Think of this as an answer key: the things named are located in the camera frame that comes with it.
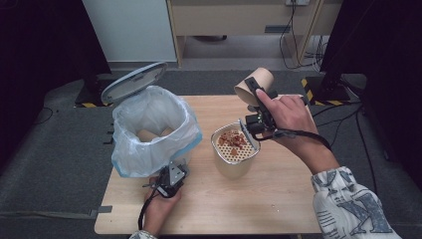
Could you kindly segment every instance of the hand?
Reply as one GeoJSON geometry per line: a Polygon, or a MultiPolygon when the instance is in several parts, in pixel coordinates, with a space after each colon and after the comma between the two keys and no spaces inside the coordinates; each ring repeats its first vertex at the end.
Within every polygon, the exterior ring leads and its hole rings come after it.
{"type": "MultiPolygon", "coordinates": [[[[156,180],[156,177],[151,177],[149,178],[149,183],[153,183],[156,180]]],[[[145,201],[151,194],[152,189],[149,189],[149,191],[145,194],[145,201]]],[[[158,237],[161,227],[164,225],[165,219],[181,198],[181,188],[171,198],[164,198],[158,192],[155,192],[155,195],[157,196],[151,200],[146,208],[143,230],[149,232],[155,237],[158,237]]]]}
{"type": "MultiPolygon", "coordinates": [[[[278,100],[272,100],[259,89],[256,93],[270,111],[278,128],[317,133],[317,126],[300,96],[282,96],[278,100]]],[[[313,174],[339,167],[331,151],[316,139],[296,136],[280,137],[275,141],[297,155],[313,174]]]]}

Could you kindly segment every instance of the white cabinet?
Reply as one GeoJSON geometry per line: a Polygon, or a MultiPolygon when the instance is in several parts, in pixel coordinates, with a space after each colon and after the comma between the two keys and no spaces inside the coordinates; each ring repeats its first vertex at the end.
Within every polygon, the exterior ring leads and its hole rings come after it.
{"type": "Polygon", "coordinates": [[[176,62],[165,0],[83,0],[108,62],[176,62]]]}

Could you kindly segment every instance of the yellow black tape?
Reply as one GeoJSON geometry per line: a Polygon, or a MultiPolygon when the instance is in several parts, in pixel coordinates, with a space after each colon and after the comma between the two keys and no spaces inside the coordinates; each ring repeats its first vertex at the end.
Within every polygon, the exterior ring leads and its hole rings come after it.
{"type": "Polygon", "coordinates": [[[111,107],[112,104],[105,103],[75,103],[75,108],[97,108],[97,107],[111,107]]]}
{"type": "Polygon", "coordinates": [[[302,86],[304,87],[311,106],[341,106],[350,104],[350,101],[317,101],[314,99],[314,94],[308,84],[307,79],[302,79],[302,86]]]}

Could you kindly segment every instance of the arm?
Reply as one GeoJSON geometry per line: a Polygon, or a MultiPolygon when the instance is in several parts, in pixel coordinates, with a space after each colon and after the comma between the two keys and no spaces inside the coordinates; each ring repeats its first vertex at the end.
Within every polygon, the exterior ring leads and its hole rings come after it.
{"type": "MultiPolygon", "coordinates": [[[[271,100],[260,90],[257,96],[277,127],[317,133],[312,116],[299,96],[271,100]]],[[[388,224],[378,197],[357,184],[351,171],[340,167],[332,152],[319,141],[296,136],[277,138],[276,142],[297,155],[313,174],[314,210],[325,239],[400,238],[388,224]]]]}
{"type": "MultiPolygon", "coordinates": [[[[152,183],[156,178],[149,178],[149,183],[152,183]]],[[[152,189],[145,194],[145,201],[152,193],[152,189]]],[[[136,231],[130,236],[130,239],[156,239],[159,236],[161,227],[164,225],[165,219],[171,213],[173,207],[181,198],[181,189],[179,189],[171,198],[164,198],[158,192],[146,208],[143,230],[136,231]]]]}

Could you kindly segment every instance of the plastic bag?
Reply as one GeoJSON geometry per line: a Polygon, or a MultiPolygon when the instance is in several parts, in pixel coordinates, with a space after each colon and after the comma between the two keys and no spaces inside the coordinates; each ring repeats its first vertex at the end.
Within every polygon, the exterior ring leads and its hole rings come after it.
{"type": "Polygon", "coordinates": [[[157,86],[123,101],[112,112],[115,143],[111,162],[122,177],[147,177],[170,160],[190,160],[189,151],[202,140],[196,115],[180,97],[157,86]],[[174,131],[151,142],[142,142],[136,133],[146,129],[160,135],[166,128],[174,131]]]}

